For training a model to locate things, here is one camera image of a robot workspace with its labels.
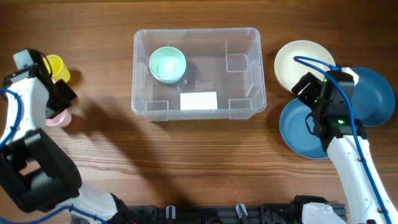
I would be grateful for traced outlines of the pink plastic cup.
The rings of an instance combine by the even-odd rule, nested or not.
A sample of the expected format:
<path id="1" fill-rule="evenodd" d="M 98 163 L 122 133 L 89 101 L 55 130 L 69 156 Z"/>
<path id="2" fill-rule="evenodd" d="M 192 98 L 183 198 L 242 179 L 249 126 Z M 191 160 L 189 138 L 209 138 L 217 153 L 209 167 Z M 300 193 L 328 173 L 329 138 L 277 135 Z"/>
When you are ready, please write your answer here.
<path id="1" fill-rule="evenodd" d="M 46 125 L 50 127 L 64 128 L 70 124 L 72 114 L 68 109 L 65 109 L 54 118 L 46 119 Z"/>

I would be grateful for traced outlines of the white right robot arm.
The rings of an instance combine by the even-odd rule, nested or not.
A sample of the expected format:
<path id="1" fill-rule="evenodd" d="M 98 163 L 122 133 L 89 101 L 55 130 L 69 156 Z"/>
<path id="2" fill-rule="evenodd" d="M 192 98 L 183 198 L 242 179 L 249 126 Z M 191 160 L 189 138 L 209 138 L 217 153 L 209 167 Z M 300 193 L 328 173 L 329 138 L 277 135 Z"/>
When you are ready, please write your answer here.
<path id="1" fill-rule="evenodd" d="M 368 135 L 354 117 L 350 74 L 329 71 L 324 80 L 307 73 L 292 92 L 310 108 L 313 127 L 322 149 L 335 166 L 349 206 L 352 223 L 397 223 L 392 204 L 370 153 Z"/>

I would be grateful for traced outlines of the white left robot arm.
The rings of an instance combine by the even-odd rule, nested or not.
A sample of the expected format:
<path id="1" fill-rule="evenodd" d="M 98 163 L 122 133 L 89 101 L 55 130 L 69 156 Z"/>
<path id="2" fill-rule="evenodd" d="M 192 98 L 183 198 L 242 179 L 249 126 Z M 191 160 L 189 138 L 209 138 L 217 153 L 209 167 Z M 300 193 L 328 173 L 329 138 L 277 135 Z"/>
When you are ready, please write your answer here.
<path id="1" fill-rule="evenodd" d="M 1 93 L 8 102 L 1 187 L 23 212 L 44 212 L 42 221 L 68 212 L 89 223 L 138 223 L 117 196 L 84 184 L 75 163 L 46 133 L 46 119 L 65 111 L 76 98 L 63 80 L 24 78 Z"/>

